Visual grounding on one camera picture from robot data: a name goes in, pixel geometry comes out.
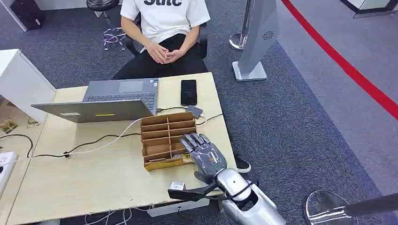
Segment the silver stand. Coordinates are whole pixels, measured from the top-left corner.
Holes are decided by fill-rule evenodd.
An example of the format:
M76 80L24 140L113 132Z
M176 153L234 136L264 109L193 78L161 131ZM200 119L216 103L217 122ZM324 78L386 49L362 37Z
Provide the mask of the silver stand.
M267 77L267 74L265 73L264 67L262 66L261 62L257 63L253 71L246 76L242 76L242 74L240 73L238 62L233 62L232 68L234 69L235 79L237 81L258 81L264 80Z
M315 191L307 198L304 215L309 225L358 225L358 220L344 214L339 208L348 202L330 191Z
M278 33L276 0L247 0L239 43L233 41L237 35L232 35L230 38L232 48L243 50L239 61L232 63L237 81L267 78L260 61L275 42Z
M315 191L307 198L304 215L309 225L358 225L357 217L398 210L398 193L349 204L330 191Z
M243 51L247 41L247 34L249 32L249 17L252 0L247 0L245 18L243 19L242 32L231 35L230 46L234 50Z

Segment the red line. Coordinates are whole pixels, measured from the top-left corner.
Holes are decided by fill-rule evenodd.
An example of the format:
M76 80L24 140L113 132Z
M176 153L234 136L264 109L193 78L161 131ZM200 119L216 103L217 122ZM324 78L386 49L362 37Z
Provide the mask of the red line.
M398 105L386 94L378 89L355 67L345 60L303 17L303 15L294 7L290 0L282 0L290 13L296 18L307 33L316 43L349 75L364 91L366 91L376 102L387 110L396 120L398 120Z

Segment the robotic finger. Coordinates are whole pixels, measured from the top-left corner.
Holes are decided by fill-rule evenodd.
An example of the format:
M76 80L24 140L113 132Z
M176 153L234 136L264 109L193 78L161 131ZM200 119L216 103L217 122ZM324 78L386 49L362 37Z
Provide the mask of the robotic finger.
M191 144L194 149L199 146L198 143L196 143L196 141L192 139L191 135L185 134L184 137L189 141L189 144Z
M210 140L204 134L199 134L199 136L203 139L203 141L206 144L210 144Z
M195 140L198 142L198 144L200 146L202 146L205 142L203 141L203 139L196 133L191 133L191 135L193 136L193 138L195 138Z
M184 139L180 139L181 144L187 149L189 153L193 152L192 147Z

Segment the white cable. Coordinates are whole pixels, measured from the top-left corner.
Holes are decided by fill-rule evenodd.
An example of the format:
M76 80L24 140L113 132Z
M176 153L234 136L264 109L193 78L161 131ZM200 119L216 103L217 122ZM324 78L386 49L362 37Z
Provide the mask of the white cable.
M140 209L140 208L133 208L133 209L139 210L139 211L143 211L143 212L148 212L150 209L152 209L152 205L150 205L150 206L149 206L149 209L147 209L147 210L142 210L142 209Z
M110 145L110 144L112 144L112 143L115 143L117 140L119 140L119 138L120 138L121 136L123 136L124 133L126 133L126 131L127 131L131 126L133 126L133 124L135 124L136 122L138 122L138 121L140 121L140 120L142 120L142 118L133 121L133 122L122 132L122 134L120 134L116 139L114 139L113 141L109 142L108 144L105 144L105 145L103 145L103 146L101 146L101 147L99 147L99 148L97 148L97 149L93 149L93 150L90 150L90 151L81 151L81 152L65 153L65 154L62 154L61 156L89 153L89 152L92 152L92 151L95 151L95 150L98 150L98 149L102 149L102 148L104 148L104 147L106 147L106 146L108 146L108 145ZM7 164L19 162L19 161L34 159L34 158L39 158L39 157L31 157L31 158L19 159L19 160L15 160L15 161L11 161L11 162L5 163L5 164L1 164L0 166L4 166L4 165L7 165Z
M119 140L119 138L121 137L121 136L123 136L123 134L124 133L126 133L126 131L131 127L131 126L133 126L133 124L135 124L136 122L138 122L138 121L140 121L140 120L142 120L142 118L141 119L138 119L138 120L136 120L136 121L133 121L116 139L114 139L113 141L111 141L111 142L109 142L108 144L106 144L106 145L102 145L101 147L99 147L99 148L97 148L97 149L93 149L93 150L90 150L90 151L81 151L81 152L73 152L73 153L66 153L66 154L63 154L63 155L75 155L75 154L83 154L83 153L89 153L89 152L92 152L92 151L95 151L95 150L99 150L99 149L102 149L102 148L104 148L104 147L106 147L106 146L108 146L108 145L110 145L110 144L112 144L112 143L114 143L114 142L116 142L117 140Z
M107 217L107 220L105 221L105 225L108 225L108 220L109 220L110 213L111 213L111 211L108 212L108 217Z
M133 215L133 212L131 211L131 209L128 209L129 211L130 211L130 216L126 219L126 209L124 209L123 210L123 221L122 222L120 222L120 223L117 223L117 224L115 224L115 225L121 225L121 224L124 224L124 225L127 225L127 221L129 221L130 219L131 219L131 217L132 217L132 215ZM89 215L85 215L84 216L84 222L85 222L85 224L84 225L93 225L93 224L96 224L96 223L98 223L99 221L102 221L102 220L104 220L105 218L107 219L106 221L105 221L105 225L108 225L108 220L109 220L109 217L110 217L110 215L112 215L112 214L114 214L116 211L109 211L108 212L108 215L106 215L106 216L104 216L104 217L102 217L102 218L100 218L100 219L98 219L98 220L96 220L96 221L94 221L94 222L91 222L91 223L88 223L87 222L87 216L89 216Z
M116 211L112 211L112 212L109 211L108 215L102 217L101 219L99 219L99 220L97 220L97 221L91 222L91 223L87 222L87 216L89 216L89 214L87 214L87 215L84 216L84 225L96 224L96 223L98 223L99 221L101 221L101 220L103 220L103 219L105 219L105 218L108 218L110 215L114 214L114 212L116 212Z
M11 163L15 163L15 162L19 162L19 161L25 161L25 160L29 160L29 159L32 159L32 158L23 158L23 159L14 160L14 161L11 161L11 162L8 162L8 163L1 164L0 166L5 166L5 165L11 164Z
M200 124L200 125L197 125L196 127L201 127L201 126L203 126L203 125L205 125L206 124L206 122L207 122L207 119L206 119L206 116L202 113L201 115L200 115L200 117L203 117L203 118L205 118L205 121L202 123L202 124Z

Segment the laptop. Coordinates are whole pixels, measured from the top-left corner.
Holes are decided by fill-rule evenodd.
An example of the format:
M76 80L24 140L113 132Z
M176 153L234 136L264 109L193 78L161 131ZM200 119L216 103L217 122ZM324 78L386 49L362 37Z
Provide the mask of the laptop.
M92 81L83 102L31 105L75 123L137 120L156 114L159 79Z

